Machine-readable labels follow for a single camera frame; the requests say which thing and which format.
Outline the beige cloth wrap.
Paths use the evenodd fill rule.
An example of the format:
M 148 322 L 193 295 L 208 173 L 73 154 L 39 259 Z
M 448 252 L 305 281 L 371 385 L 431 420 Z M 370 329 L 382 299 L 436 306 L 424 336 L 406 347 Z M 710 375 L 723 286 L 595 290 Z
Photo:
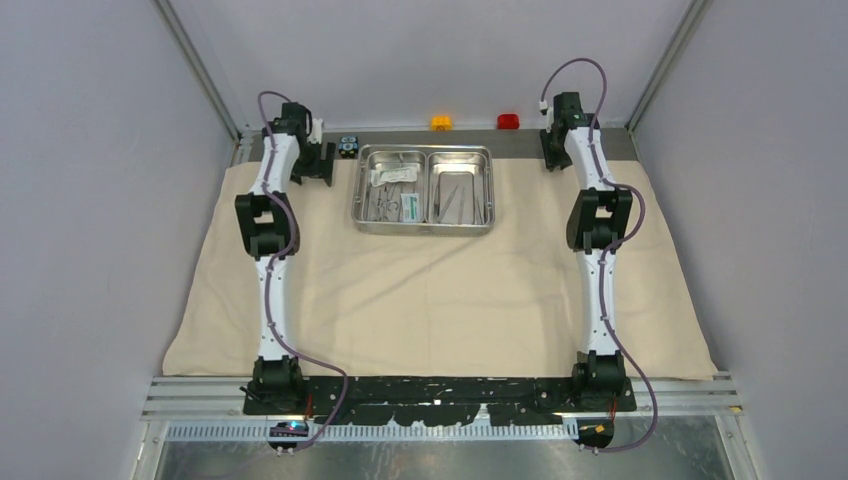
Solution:
M 355 162 L 332 188 L 291 185 L 302 246 L 290 267 L 291 343 L 351 376 L 570 376 L 582 344 L 581 279 L 565 242 L 578 184 L 541 160 L 496 159 L 496 223 L 481 237 L 378 236 L 357 230 Z M 663 213 L 642 166 L 610 161 L 645 196 L 642 228 L 615 267 L 616 333 L 651 377 L 717 372 Z M 248 376 L 258 356 L 260 292 L 234 198 L 256 162 L 225 173 L 165 375 Z

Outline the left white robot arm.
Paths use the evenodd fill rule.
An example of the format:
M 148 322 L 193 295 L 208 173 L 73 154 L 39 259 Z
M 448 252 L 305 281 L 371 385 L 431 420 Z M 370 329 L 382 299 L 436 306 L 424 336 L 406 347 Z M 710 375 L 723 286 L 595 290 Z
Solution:
M 291 266 L 301 242 L 288 188 L 305 179 L 320 179 L 329 187 L 334 183 L 336 145 L 323 142 L 323 121 L 305 105 L 279 97 L 283 102 L 277 116 L 260 111 L 259 174 L 234 201 L 241 241 L 255 262 L 260 290 L 260 343 L 252 377 L 242 388 L 246 415 L 293 414 L 305 405 L 304 356 L 287 338 Z

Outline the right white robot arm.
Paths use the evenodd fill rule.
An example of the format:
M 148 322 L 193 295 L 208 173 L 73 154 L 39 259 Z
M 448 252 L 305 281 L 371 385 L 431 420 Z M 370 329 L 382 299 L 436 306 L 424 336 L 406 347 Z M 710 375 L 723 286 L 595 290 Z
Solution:
M 574 168 L 579 191 L 566 222 L 566 243 L 576 254 L 585 323 L 572 368 L 570 399 L 585 411 L 602 411 L 628 389 L 625 359 L 615 334 L 616 250 L 627 233 L 633 195 L 616 185 L 602 151 L 600 128 L 580 94 L 564 92 L 540 102 L 540 131 L 549 171 Z

